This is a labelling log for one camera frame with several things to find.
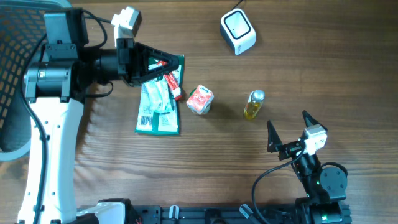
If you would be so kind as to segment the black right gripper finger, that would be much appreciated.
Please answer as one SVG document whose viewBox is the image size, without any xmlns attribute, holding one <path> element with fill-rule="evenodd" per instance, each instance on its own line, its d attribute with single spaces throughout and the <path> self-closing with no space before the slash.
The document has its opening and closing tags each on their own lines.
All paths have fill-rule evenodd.
<svg viewBox="0 0 398 224">
<path fill-rule="evenodd" d="M 305 122 L 306 127 L 314 126 L 314 125 L 320 125 L 325 131 L 328 131 L 328 129 L 319 123 L 316 119 L 314 119 L 306 110 L 302 111 L 303 115 L 303 120 Z"/>
<path fill-rule="evenodd" d="M 282 149 L 282 141 L 280 140 L 277 131 L 275 130 L 274 125 L 271 120 L 267 122 L 267 131 L 268 131 L 268 152 L 279 152 Z"/>
</svg>

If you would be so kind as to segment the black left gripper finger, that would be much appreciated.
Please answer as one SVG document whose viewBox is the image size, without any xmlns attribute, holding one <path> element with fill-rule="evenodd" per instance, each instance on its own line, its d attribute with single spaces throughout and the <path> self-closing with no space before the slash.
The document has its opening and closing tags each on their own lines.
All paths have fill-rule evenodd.
<svg viewBox="0 0 398 224">
<path fill-rule="evenodd" d="M 150 58 L 161 60 L 165 62 L 166 65 L 169 67 L 179 66 L 179 58 L 174 54 L 169 54 L 167 52 L 149 47 L 148 45 L 144 45 L 141 43 L 136 43 L 136 47 L 140 60 L 144 63 L 145 67 L 149 66 Z"/>
<path fill-rule="evenodd" d="M 165 64 L 153 69 L 149 67 L 140 66 L 133 73 L 133 85 L 141 85 L 144 82 L 158 78 L 164 74 L 168 74 L 178 69 L 179 64 Z"/>
</svg>

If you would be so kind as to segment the light teal wipes packet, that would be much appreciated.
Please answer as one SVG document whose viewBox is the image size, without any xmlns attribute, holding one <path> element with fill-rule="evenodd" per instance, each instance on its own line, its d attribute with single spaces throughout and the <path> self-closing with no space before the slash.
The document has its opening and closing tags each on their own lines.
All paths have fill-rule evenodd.
<svg viewBox="0 0 398 224">
<path fill-rule="evenodd" d="M 169 86 L 165 79 L 153 79 L 144 83 L 150 101 L 150 108 L 156 113 L 170 113 L 173 111 Z"/>
</svg>

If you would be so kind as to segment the red stick sachet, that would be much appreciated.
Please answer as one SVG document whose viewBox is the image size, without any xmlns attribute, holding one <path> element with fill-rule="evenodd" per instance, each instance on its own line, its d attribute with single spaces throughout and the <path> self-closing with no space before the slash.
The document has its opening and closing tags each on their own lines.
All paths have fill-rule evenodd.
<svg viewBox="0 0 398 224">
<path fill-rule="evenodd" d="M 166 62 L 164 62 L 164 61 L 158 61 L 157 63 L 156 63 L 156 65 L 165 65 L 166 64 Z M 171 92 L 171 94 L 172 94 L 172 96 L 173 96 L 173 98 L 176 100 L 176 101 L 178 101 L 179 99 L 181 99 L 182 98 L 182 90 L 181 90 L 181 88 L 180 88 L 180 85 L 179 85 L 179 83 L 178 83 L 178 81 L 177 81 L 177 79 L 175 78 L 175 76 L 174 76 L 174 73 L 173 72 L 170 72 L 169 74 L 165 74 L 165 75 L 163 75 L 163 77 L 157 77 L 156 79 L 155 79 L 155 81 L 156 82 L 160 82 L 161 80 L 163 80 L 163 79 L 165 79 L 165 81 L 167 82 L 167 86 L 168 86 L 168 88 L 169 88 L 169 90 L 170 90 L 170 92 Z M 160 99 L 162 100 L 162 101 L 164 101 L 163 100 L 163 98 L 165 97 L 165 93 L 162 93 L 162 91 L 163 91 L 163 88 L 162 88 L 162 85 L 160 84 L 160 87 L 159 87 L 160 89 L 159 89 L 159 91 L 160 91 Z"/>
</svg>

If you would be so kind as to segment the green 3M glove package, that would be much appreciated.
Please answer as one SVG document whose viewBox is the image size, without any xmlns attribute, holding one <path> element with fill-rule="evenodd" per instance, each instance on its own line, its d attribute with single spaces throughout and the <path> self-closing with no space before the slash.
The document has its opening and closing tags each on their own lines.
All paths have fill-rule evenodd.
<svg viewBox="0 0 398 224">
<path fill-rule="evenodd" d="M 185 56 L 179 55 L 179 67 L 174 70 L 174 76 L 177 79 L 182 90 L 183 69 L 185 65 Z M 156 113 L 150 108 L 150 101 L 144 83 L 141 86 L 141 99 L 137 115 L 136 133 L 151 135 L 178 135 L 180 133 L 180 122 L 178 117 L 178 104 L 169 90 L 170 100 L 173 111 L 170 113 Z"/>
</svg>

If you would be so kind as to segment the yellow liquid Vim bottle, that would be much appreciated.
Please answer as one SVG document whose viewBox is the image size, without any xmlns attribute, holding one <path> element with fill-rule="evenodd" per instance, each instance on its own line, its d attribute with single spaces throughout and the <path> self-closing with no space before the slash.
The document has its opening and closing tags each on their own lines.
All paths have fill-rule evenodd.
<svg viewBox="0 0 398 224">
<path fill-rule="evenodd" d="M 252 120 L 257 116 L 265 97 L 266 95 L 263 90 L 254 90 L 251 92 L 244 108 L 244 117 L 246 119 Z"/>
</svg>

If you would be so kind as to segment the red-lidded white cup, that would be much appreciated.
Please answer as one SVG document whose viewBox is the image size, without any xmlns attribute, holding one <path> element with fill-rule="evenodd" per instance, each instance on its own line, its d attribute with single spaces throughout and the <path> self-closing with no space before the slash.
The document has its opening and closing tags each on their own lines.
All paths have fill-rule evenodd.
<svg viewBox="0 0 398 224">
<path fill-rule="evenodd" d="M 186 104 L 191 111 L 198 115 L 207 114 L 210 110 L 214 94 L 203 85 L 198 85 L 189 96 Z"/>
</svg>

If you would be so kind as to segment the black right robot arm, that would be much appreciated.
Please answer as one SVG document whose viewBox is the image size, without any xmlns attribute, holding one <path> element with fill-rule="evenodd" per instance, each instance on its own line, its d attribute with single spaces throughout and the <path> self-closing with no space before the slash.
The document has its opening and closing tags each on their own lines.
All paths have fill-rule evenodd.
<svg viewBox="0 0 398 224">
<path fill-rule="evenodd" d="M 349 205 L 344 204 L 348 170 L 337 162 L 321 163 L 316 152 L 323 148 L 328 129 L 303 111 L 306 127 L 296 141 L 284 144 L 274 125 L 268 121 L 268 152 L 277 152 L 281 161 L 290 159 L 291 166 L 307 196 L 295 201 L 294 223 L 351 223 Z"/>
</svg>

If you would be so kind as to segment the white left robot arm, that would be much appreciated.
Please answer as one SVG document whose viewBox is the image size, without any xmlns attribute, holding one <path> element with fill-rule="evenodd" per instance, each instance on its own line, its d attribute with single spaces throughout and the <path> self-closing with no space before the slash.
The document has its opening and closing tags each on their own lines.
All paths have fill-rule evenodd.
<svg viewBox="0 0 398 224">
<path fill-rule="evenodd" d="M 112 18 L 116 46 L 90 46 L 82 8 L 44 14 L 37 62 L 23 69 L 22 100 L 31 120 L 27 185 L 19 223 L 139 223 L 128 199 L 101 200 L 78 211 L 73 185 L 76 138 L 91 84 L 121 80 L 136 86 L 176 70 L 176 55 L 134 40 L 141 12 L 132 7 Z"/>
</svg>

